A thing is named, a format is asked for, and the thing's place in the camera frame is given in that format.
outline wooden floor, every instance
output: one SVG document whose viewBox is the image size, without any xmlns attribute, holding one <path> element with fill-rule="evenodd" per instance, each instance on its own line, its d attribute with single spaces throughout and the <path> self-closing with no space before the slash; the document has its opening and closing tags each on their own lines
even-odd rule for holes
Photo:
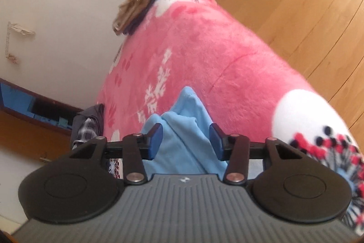
<svg viewBox="0 0 364 243">
<path fill-rule="evenodd" d="M 307 78 L 364 150 L 363 0 L 216 0 Z"/>
</svg>

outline light blue fabric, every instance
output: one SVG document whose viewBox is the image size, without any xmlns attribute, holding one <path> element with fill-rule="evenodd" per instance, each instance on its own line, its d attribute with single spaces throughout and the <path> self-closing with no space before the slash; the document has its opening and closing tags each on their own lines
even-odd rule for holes
<svg viewBox="0 0 364 243">
<path fill-rule="evenodd" d="M 144 160 L 152 174 L 218 174 L 222 179 L 227 163 L 217 159 L 209 141 L 212 120 L 196 93 L 184 87 L 170 111 L 153 114 L 144 124 L 147 133 L 155 123 L 163 125 L 163 141 L 153 161 Z"/>
</svg>

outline dark blue garment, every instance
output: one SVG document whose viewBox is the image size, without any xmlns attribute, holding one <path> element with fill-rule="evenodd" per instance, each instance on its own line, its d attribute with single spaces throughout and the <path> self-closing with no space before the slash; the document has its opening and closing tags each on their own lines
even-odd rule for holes
<svg viewBox="0 0 364 243">
<path fill-rule="evenodd" d="M 154 4 L 156 0 L 150 0 L 149 4 L 147 5 L 147 7 L 141 11 L 141 13 L 136 16 L 128 26 L 125 27 L 123 34 L 124 35 L 133 35 L 134 32 L 137 30 L 138 26 L 140 25 L 140 23 L 144 20 L 146 14 L 148 13 L 149 9 L 152 7 L 152 5 Z"/>
</svg>

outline white wall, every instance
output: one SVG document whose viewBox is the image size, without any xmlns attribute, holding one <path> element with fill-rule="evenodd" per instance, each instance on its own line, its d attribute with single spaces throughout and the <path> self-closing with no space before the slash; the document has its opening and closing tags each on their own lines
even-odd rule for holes
<svg viewBox="0 0 364 243">
<path fill-rule="evenodd" d="M 0 146 L 0 216 L 19 224 L 27 220 L 18 199 L 18 188 L 25 176 L 41 165 Z"/>
<path fill-rule="evenodd" d="M 0 0 L 0 77 L 58 101 L 86 108 L 95 98 L 122 39 L 111 24 L 123 0 Z M 7 23 L 36 32 L 12 32 L 5 58 Z"/>
</svg>

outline white logo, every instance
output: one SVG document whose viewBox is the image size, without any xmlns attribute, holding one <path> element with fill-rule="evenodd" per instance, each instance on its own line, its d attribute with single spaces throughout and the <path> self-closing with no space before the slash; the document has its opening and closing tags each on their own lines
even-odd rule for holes
<svg viewBox="0 0 364 243">
<path fill-rule="evenodd" d="M 191 179 L 188 177 L 181 178 L 180 181 L 186 183 L 187 181 L 190 181 Z"/>
</svg>

